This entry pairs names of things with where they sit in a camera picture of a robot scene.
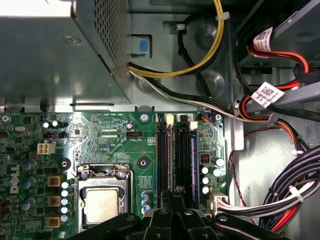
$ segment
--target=dell logo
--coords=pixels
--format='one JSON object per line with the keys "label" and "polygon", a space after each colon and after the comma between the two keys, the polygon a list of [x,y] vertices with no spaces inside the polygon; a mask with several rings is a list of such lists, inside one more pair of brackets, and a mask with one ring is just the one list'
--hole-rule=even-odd
{"label": "dell logo", "polygon": [[15,167],[11,168],[11,187],[10,187],[10,193],[11,194],[18,194],[19,193],[19,187],[18,187],[18,183],[19,183],[19,176],[20,176],[20,165],[17,164]]}

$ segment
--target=cpu socket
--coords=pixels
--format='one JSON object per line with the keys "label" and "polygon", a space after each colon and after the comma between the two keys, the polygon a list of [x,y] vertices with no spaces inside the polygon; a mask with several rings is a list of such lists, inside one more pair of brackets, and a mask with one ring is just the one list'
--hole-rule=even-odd
{"label": "cpu socket", "polygon": [[133,172],[129,165],[81,164],[76,175],[78,233],[133,210]]}

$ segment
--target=perforated metal panel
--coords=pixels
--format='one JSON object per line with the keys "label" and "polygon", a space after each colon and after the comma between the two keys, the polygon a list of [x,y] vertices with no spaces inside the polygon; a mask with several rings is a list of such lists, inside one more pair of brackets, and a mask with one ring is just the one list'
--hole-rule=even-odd
{"label": "perforated metal panel", "polygon": [[94,27],[115,67],[125,71],[127,49],[127,1],[94,0]]}

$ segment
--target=ram slot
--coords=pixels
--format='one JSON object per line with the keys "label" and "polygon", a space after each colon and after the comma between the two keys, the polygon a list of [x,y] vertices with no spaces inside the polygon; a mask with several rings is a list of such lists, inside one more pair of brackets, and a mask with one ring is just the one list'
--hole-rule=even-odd
{"label": "ram slot", "polygon": [[192,176],[192,207],[197,209],[199,206],[199,162],[197,150],[197,132],[191,132],[191,176]]}
{"label": "ram slot", "polygon": [[163,114],[158,114],[158,126],[156,128],[156,202],[161,207],[161,192],[168,189],[168,133]]}
{"label": "ram slot", "polygon": [[187,208],[192,208],[192,174],[191,174],[191,135],[188,126],[177,127],[176,141],[176,185],[184,187],[184,203]]}
{"label": "ram slot", "polygon": [[168,190],[172,191],[174,186],[174,160],[173,160],[173,127],[167,128],[167,164],[168,164]]}

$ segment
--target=barcode label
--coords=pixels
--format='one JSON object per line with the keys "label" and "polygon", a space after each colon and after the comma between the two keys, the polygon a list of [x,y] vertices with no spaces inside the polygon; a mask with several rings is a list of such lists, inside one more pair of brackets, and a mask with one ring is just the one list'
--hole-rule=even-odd
{"label": "barcode label", "polygon": [[264,52],[271,52],[270,48],[270,37],[272,33],[273,27],[264,30],[263,32],[259,33],[253,39],[253,44],[260,50]]}
{"label": "barcode label", "polygon": [[266,108],[270,104],[276,102],[285,93],[271,84],[264,82],[257,91],[255,91],[251,98],[260,104],[262,107]]}

